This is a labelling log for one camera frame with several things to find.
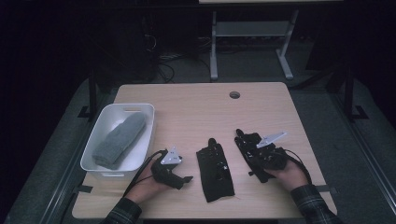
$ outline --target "person's right hand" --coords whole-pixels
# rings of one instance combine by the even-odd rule
[[[283,187],[292,191],[300,186],[307,185],[308,180],[304,172],[298,167],[298,165],[292,161],[286,163],[286,167],[283,170],[264,170],[270,175],[275,176]]]

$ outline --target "wooden table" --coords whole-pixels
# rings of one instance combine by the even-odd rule
[[[230,92],[238,91],[233,99]],[[179,176],[193,175],[181,190],[171,189],[141,204],[142,218],[290,218],[301,217],[290,195],[276,179],[260,183],[249,176],[249,167],[234,142],[235,130],[267,135],[288,134],[276,145],[297,153],[315,185],[325,185],[289,91],[283,83],[206,83],[125,85],[115,103],[150,103],[155,107],[157,128],[151,153],[177,147],[183,162],[174,169]],[[224,148],[235,196],[207,203],[195,152],[215,138]],[[100,181],[87,174],[73,209],[77,218],[105,217],[130,181]],[[330,192],[322,192],[336,213]]]

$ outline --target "metal frame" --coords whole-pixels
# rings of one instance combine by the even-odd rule
[[[219,77],[216,57],[217,36],[284,36],[285,42],[280,49],[276,50],[276,56],[279,59],[286,79],[293,79],[293,74],[285,56],[298,13],[299,10],[294,10],[289,21],[217,21],[217,12],[213,11],[210,79],[217,80]]]

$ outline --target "person's left hand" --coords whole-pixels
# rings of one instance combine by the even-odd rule
[[[160,192],[171,189],[171,187],[165,184],[158,183],[155,181],[154,177],[152,177],[151,166],[154,162],[155,160],[152,160],[143,170],[142,174],[137,179],[138,183],[129,190],[125,195],[125,198],[133,201],[134,203],[142,203]]]

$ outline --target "plaid sleeve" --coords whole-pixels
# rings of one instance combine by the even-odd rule
[[[137,203],[126,198],[121,198],[101,223],[135,224],[141,213],[142,209],[137,205]]]
[[[330,211],[314,185],[301,186],[290,194],[307,223],[343,223]]]

